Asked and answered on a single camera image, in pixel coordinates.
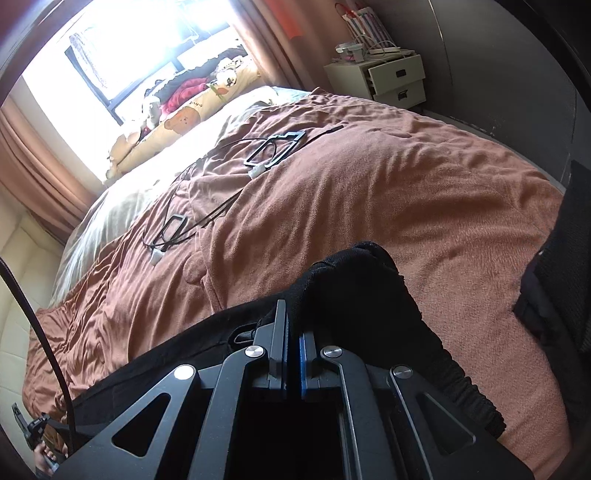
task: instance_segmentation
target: cable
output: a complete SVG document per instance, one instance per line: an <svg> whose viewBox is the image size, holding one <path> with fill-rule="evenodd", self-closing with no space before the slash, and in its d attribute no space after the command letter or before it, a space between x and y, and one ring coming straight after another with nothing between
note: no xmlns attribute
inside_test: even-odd
<svg viewBox="0 0 591 480"><path fill-rule="evenodd" d="M304 143L300 148L298 148L296 150L296 152L299 152L302 148L304 148L306 145L310 145L314 140L322 137L322 135L326 135L326 134L331 134L334 133L338 130L341 130L342 128L345 128L344 125L336 125L333 128L329 128L328 130L324 130L323 132L320 132L318 135L316 135L315 137L310 138L306 143ZM290 157L292 154L294 154L295 152L291 152L287 157Z"/></svg>
<svg viewBox="0 0 591 480"><path fill-rule="evenodd" d="M233 142L229 142L229 143L220 145L218 147L215 147L210 152L208 152L207 156L212 156L214 153L216 153L216 152L218 152L218 151L220 151L220 150L222 150L224 148L228 148L228 147L231 147L233 145L236 145L236 144L239 144L239 143L242 143L242 142L252 142L252 141L260 141L260 140L265 140L266 141L267 138L263 138L263 137L241 138L240 140L235 140ZM275 157L275 155L277 153L277 144L276 144L275 141L272 141L270 144L273 145L273 156L272 156L272 158L273 158L273 157ZM183 180L186 179L187 173L189 173L189 171L191 170L191 168L193 168L197 164L197 162L199 162L203 158L204 157L201 157L200 159L198 159L195 162L191 163L179 175L177 175L177 177L174 179L173 182L178 181L178 185L171 192L170 197L168 199L168 202L166 204L166 210L164 212L164 220L163 220L162 228L160 229L160 233L159 233L159 235L162 235L162 237L164 236L163 229L166 226L166 222L167 222L167 219L168 219L168 212L170 210L170 205L171 205L171 203L173 201L173 198L176 196L176 194L178 192L178 188L180 187L180 183ZM158 247L166 247L166 248L168 248L168 247L170 247L172 245L180 245L183 242L186 242L188 240L191 240L192 238L195 237L195 233L187 236L187 234L189 232L191 232L192 230L195 230L204 220L207 220L207 222L203 226L206 226L209 222L215 220L223 212L224 207L226 207L228 205L228 203L230 203L231 201L233 201L236 198L238 198L238 195L240 194L241 191L242 191L242 189L239 192L235 193L228 200L225 200L220 206L216 207L212 212L210 212L207 215L205 215L198 222L195 222L192 226L188 227L187 229L185 229L182 232L177 233L176 235L173 235L168 240L165 239L163 242L159 242L159 243L155 243L153 241L152 242L146 242L146 240L145 240L145 234L147 233L147 230L148 230L148 225L146 225L144 227L144 232L143 232L142 238L141 238L142 243L146 247L151 248L151 249L154 249L154 248L158 248Z"/></svg>
<svg viewBox="0 0 591 480"><path fill-rule="evenodd" d="M382 40L382 41L376 42L370 35L366 35L365 33L360 33L358 35L355 35L353 37L353 41L357 41L357 39L359 37L365 37L365 38L367 38L367 39L369 39L369 40L371 40L373 42L373 45L371 45L370 47L368 47L368 52L370 50L374 50L375 47L379 47L382 43L390 43L390 44L392 44L393 47L398 48L398 46L392 40ZM382 50L383 50L383 52L381 54L374 53L374 54L371 54L371 55L372 56L377 56L377 55L385 56L386 55L386 51L385 51L385 49L383 47L382 47Z"/></svg>
<svg viewBox="0 0 591 480"><path fill-rule="evenodd" d="M68 445L68 450L70 454L74 453L79 448L79 442L76 434L76 420L74 418L74 406L72 404L72 398L70 396L70 391L68 390L68 386L66 384L66 379L64 377L63 372L61 371L60 364L57 363L56 356L53 354L51 350L51 346L49 345L49 341L43 332L43 328L37 319L33 308L29 304L25 294L22 292L20 285L18 284L14 275L8 268L8 265L4 262L4 260L0 257L0 276L4 280L4 283L7 285L8 289L14 296L14 299L17 301L19 307L22 309L23 313L27 317L27 320L31 324L35 335L37 335L37 339L49 360L49 364L53 369L53 372L56 375L57 382L60 384L61 393L64 395L64 401L66 402L66 417L68 421L68 430L70 432L70 445Z"/></svg>

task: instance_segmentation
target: black clip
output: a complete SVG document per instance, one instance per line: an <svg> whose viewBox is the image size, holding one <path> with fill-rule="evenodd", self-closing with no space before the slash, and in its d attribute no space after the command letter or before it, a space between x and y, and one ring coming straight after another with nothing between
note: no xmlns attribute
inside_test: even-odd
<svg viewBox="0 0 591 480"><path fill-rule="evenodd" d="M293 149L296 147L298 142L301 140L301 138L305 134L306 134L306 132L304 132L303 130L300 130L299 132L287 132L286 134L283 134L283 135L272 135L269 138L267 138L263 142L263 144L259 148L257 148L254 151L254 153L244 161L244 164L247 167L256 167L261 162L253 161L253 158L255 158L257 155L262 153L266 149L268 144L273 143L276 140L289 140L291 138L292 140L287 145L287 147L285 147L282 151L280 151L278 155L274 155L269 163L265 164L265 168L271 168L273 165L278 164L281 160L286 158L286 156L288 156L293 151Z"/></svg>
<svg viewBox="0 0 591 480"><path fill-rule="evenodd" d="M17 421L18 426L22 430L22 434L25 436L27 445L31 450L34 450L43 439L43 433L45 432L45 425L47 425L49 415L44 413L38 419L33 420L31 423L27 423L15 403L12 404L12 413L14 414L14 419Z"/></svg>

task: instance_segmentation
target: window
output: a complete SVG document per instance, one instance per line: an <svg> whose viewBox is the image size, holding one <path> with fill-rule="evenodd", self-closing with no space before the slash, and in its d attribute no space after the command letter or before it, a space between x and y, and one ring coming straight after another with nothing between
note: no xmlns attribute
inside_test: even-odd
<svg viewBox="0 0 591 480"><path fill-rule="evenodd" d="M95 0L68 29L65 55L115 121L137 118L157 80L240 42L216 0Z"/></svg>

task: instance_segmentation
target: human hand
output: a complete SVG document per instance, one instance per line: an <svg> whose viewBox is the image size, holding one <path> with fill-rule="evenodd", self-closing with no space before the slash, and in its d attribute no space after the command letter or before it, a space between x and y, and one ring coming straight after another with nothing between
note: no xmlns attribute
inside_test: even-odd
<svg viewBox="0 0 591 480"><path fill-rule="evenodd" d="M53 475L53 471L49 467L45 457L48 457L52 462L57 461L57 458L45 442L41 442L35 447L35 450L33 450L33 457L35 459L35 467L48 476Z"/></svg>

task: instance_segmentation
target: pillow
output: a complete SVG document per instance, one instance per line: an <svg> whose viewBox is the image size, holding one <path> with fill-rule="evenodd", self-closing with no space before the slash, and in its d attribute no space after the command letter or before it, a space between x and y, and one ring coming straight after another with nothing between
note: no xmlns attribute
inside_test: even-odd
<svg viewBox="0 0 591 480"><path fill-rule="evenodd" d="M171 113L120 162L115 159L107 172L112 179L133 170L166 147L169 147L199 123L207 120L246 88L262 86L263 82L251 57L238 57L221 70L208 89L185 102Z"/></svg>
<svg viewBox="0 0 591 480"><path fill-rule="evenodd" d="M160 103L165 103L186 80L208 77L216 69L221 60L233 59L239 56L246 57L246 50L242 46L224 50L217 57L208 60L203 65L191 70L183 70L171 79L159 83L152 91L146 92L147 94L145 96L148 96L148 94L155 96L160 100Z"/></svg>

